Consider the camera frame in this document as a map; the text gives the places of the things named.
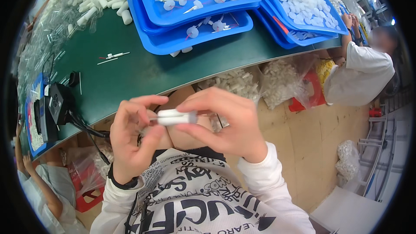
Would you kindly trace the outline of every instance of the red object on rack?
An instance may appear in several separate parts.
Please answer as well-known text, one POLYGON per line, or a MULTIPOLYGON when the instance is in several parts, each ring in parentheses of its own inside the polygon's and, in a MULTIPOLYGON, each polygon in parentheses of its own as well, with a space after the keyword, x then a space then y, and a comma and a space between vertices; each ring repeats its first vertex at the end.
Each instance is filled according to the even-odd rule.
MULTIPOLYGON (((95 167, 95 165, 92 163, 86 170, 84 170, 82 172, 78 172, 73 167, 73 164, 68 165, 68 172, 70 173, 72 183, 75 186, 76 193, 79 192, 82 189, 82 187, 84 186, 82 184, 82 182, 84 180, 88 179, 92 175, 92 172, 95 170, 94 167, 95 167)), ((100 174, 97 174, 96 177, 97 177, 96 180, 99 180, 99 178, 102 179, 100 174)), ((75 209, 79 212, 86 212, 86 211, 90 210, 92 207, 94 207, 95 205, 99 204, 102 200, 104 200, 104 198, 103 198, 104 187, 101 187, 101 188, 96 189, 96 190, 87 191, 87 192, 83 193, 82 196, 77 198, 75 209), (99 192, 100 192, 99 196, 96 196, 96 195, 92 194, 92 192, 94 192, 96 190, 99 190, 99 192), (85 196, 91 197, 91 198, 93 198, 93 200, 91 202, 86 202, 86 200, 84 199, 85 196)))
POLYGON ((368 115, 370 117, 382 117, 382 109, 374 107, 368 112, 368 115))
MULTIPOLYGON (((311 106, 315 107, 315 106, 325 104, 326 103, 325 97, 324 97, 324 94, 322 93, 322 87, 319 82, 318 75, 315 72, 315 69, 310 69, 303 79, 312 83, 312 86, 313 86, 314 95, 309 97, 309 103, 311 104, 311 106)), ((300 102, 297 101, 297 99, 293 97, 292 101, 293 101, 293 104, 289 105, 289 110, 291 112, 305 110, 305 107, 302 104, 300 104, 300 102)))

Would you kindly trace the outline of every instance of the floor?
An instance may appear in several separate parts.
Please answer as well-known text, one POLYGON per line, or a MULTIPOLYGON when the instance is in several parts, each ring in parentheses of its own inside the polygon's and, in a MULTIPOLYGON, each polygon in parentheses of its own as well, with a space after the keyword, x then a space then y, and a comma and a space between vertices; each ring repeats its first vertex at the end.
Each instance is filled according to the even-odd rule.
MULTIPOLYGON (((290 112, 289 105, 290 101, 286 101, 268 110, 261 99, 259 125, 266 141, 276 145, 293 203, 310 213, 336 186, 338 144, 345 140, 358 142, 367 136, 369 105, 321 105, 301 112, 290 112)), ((236 167, 238 158, 226 159, 242 181, 236 167)), ((77 217, 89 229, 100 211, 101 203, 87 212, 77 212, 77 217)))

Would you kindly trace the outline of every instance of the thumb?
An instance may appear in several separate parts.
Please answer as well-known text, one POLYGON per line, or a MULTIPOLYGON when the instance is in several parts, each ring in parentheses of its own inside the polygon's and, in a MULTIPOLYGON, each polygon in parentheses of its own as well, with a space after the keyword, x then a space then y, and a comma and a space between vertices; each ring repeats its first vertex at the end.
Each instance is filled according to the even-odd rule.
POLYGON ((151 127, 146 133, 146 136, 141 141, 139 153, 143 158, 151 158, 154 155, 156 148, 159 146, 160 140, 164 133, 164 127, 156 125, 151 127))
POLYGON ((181 132, 184 132, 196 140, 201 141, 210 148, 216 148, 222 146, 222 139, 215 133, 212 133, 208 128, 203 127, 199 124, 178 124, 175 128, 181 132))

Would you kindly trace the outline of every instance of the green table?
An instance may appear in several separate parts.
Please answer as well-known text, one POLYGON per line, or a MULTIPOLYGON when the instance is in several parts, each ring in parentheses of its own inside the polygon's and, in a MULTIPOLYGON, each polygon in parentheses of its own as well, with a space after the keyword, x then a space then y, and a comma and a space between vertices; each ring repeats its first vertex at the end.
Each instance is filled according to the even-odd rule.
MULTIPOLYGON (((134 24, 124 25, 114 10, 105 9, 97 21, 95 33, 89 33, 88 28, 77 31, 67 42, 65 55, 55 65, 58 72, 55 81, 61 81, 73 70, 81 72, 82 95, 79 87, 73 89, 73 95, 78 112, 92 125, 115 113, 122 100, 162 94, 227 70, 277 57, 341 45, 341 38, 337 38, 316 45, 283 49, 274 42, 255 14, 251 11, 249 14, 254 22, 251 31, 195 45, 191 52, 173 58, 146 51, 134 24), (98 57, 121 52, 130 54, 97 65, 102 61, 98 57)), ((71 124, 60 126, 59 139, 65 140, 78 132, 71 124)))

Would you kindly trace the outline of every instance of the black wristband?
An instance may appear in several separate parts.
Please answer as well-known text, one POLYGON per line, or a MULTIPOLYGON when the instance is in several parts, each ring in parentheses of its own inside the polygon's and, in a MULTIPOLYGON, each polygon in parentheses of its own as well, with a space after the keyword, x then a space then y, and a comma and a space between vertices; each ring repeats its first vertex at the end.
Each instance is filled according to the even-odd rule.
POLYGON ((108 170, 108 178, 111 179, 113 185, 115 185, 117 188, 122 189, 122 190, 129 190, 132 189, 134 187, 137 186, 138 183, 138 176, 133 177, 133 179, 131 181, 129 181, 127 184, 122 185, 119 184, 115 179, 114 179, 114 175, 113 175, 113 164, 110 165, 110 170, 108 170))

